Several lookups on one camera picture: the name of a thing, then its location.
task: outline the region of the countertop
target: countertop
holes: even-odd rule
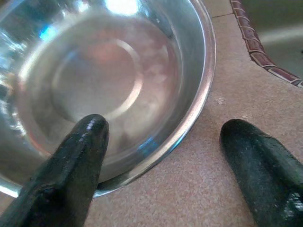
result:
[[[92,201],[85,227],[254,227],[219,147],[222,125],[245,119],[303,162],[303,89],[250,60],[229,0],[205,0],[217,42],[206,105],[180,145],[129,186]],[[0,194],[0,213],[12,199]]]

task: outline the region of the metal bowl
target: metal bowl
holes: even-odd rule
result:
[[[0,43],[0,191],[14,197],[91,113],[110,125],[95,196],[141,176],[194,124],[215,66],[199,0],[15,0]]]

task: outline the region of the sink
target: sink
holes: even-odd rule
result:
[[[242,0],[268,57],[303,79],[303,1]]]

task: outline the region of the bowl rim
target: bowl rim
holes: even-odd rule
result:
[[[0,9],[0,21],[3,20],[3,18],[9,14],[9,12],[11,12],[23,1],[24,0],[10,0],[5,3],[5,5]],[[133,169],[105,182],[99,183],[94,193],[94,198],[106,195],[130,184],[162,161],[183,140],[185,135],[194,125],[205,105],[214,78],[216,64],[215,35],[211,18],[204,3],[201,0],[189,1],[194,6],[200,20],[200,27],[203,30],[205,50],[204,62],[201,63],[201,65],[203,65],[203,72],[201,75],[202,79],[200,81],[195,98],[182,121],[156,151],[154,151],[149,157],[147,157]],[[10,181],[0,174],[0,192],[16,198],[18,197],[21,188],[21,185]]]

